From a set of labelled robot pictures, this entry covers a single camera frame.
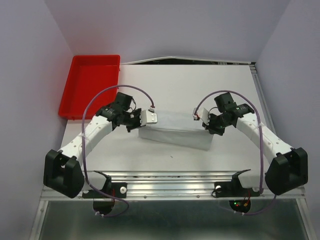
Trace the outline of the white fabric skirt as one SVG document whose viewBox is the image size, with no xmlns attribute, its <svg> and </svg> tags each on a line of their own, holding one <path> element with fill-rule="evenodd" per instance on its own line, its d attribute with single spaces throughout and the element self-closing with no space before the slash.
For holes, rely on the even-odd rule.
<svg viewBox="0 0 320 240">
<path fill-rule="evenodd" d="M 138 130 L 142 139 L 208 151 L 213 135 L 188 113 L 159 110 L 157 123 Z"/>
</svg>

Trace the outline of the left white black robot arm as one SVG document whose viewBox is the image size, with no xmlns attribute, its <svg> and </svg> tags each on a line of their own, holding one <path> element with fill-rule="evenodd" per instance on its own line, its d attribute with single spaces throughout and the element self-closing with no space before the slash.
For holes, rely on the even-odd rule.
<svg viewBox="0 0 320 240">
<path fill-rule="evenodd" d="M 84 161 L 96 145 L 119 126 L 127 131 L 155 123 L 155 113 L 137 108 L 129 111 L 133 97 L 117 93 L 113 102 L 102 106 L 88 125 L 67 145 L 51 149 L 45 156 L 43 184 L 69 198 L 89 188 Z"/>
</svg>

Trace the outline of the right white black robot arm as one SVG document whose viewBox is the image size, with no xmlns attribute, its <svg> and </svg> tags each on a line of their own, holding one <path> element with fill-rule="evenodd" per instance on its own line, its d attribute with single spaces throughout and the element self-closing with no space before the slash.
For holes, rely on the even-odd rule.
<svg viewBox="0 0 320 240">
<path fill-rule="evenodd" d="M 202 126 L 212 135 L 222 136 L 229 126 L 235 127 L 260 150 L 260 169 L 245 169 L 232 175 L 231 181 L 222 184 L 218 197 L 242 195 L 247 190 L 264 189 L 279 196 L 308 182 L 308 154 L 302 148 L 294 148 L 282 141 L 265 126 L 254 105 L 237 104 L 230 92 L 214 99 L 219 114 L 203 108 L 196 114 Z"/>
</svg>

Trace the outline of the red plastic tray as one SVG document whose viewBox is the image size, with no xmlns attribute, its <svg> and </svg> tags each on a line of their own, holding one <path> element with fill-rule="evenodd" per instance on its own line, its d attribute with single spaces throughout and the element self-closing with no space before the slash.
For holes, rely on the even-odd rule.
<svg viewBox="0 0 320 240">
<path fill-rule="evenodd" d="M 121 57 L 76 55 L 73 57 L 60 101 L 58 115 L 80 120 L 90 101 L 102 90 L 118 84 Z"/>
</svg>

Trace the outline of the aluminium front rail frame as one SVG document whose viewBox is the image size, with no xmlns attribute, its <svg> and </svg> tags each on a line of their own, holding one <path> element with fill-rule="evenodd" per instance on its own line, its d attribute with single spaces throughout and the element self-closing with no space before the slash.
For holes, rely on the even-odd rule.
<svg viewBox="0 0 320 240">
<path fill-rule="evenodd" d="M 111 182 L 126 182 L 126 201 L 191 201 L 191 200 L 241 200 L 244 197 L 212 196 L 215 182 L 232 181 L 234 171 L 113 171 Z M 258 192 L 257 186 L 245 186 Z M 273 193 L 263 189 L 255 199 L 272 199 Z"/>
</svg>

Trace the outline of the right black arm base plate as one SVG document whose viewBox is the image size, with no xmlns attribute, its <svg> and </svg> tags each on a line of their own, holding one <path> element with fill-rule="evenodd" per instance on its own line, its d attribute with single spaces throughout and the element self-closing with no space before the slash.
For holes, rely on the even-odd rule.
<svg viewBox="0 0 320 240">
<path fill-rule="evenodd" d="M 259 197 L 252 188 L 243 188 L 239 181 L 216 181 L 211 193 L 214 198 Z"/>
</svg>

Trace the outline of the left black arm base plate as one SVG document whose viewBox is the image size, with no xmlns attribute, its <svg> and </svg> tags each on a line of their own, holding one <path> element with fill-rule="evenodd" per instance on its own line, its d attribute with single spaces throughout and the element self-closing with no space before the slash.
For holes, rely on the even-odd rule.
<svg viewBox="0 0 320 240">
<path fill-rule="evenodd" d="M 110 196 L 125 199 L 127 197 L 128 184 L 126 182 L 112 182 L 109 186 L 103 186 L 100 190 Z M 84 199 L 102 199 L 106 198 L 104 195 L 91 189 L 87 193 L 82 193 L 82 198 Z"/>
</svg>

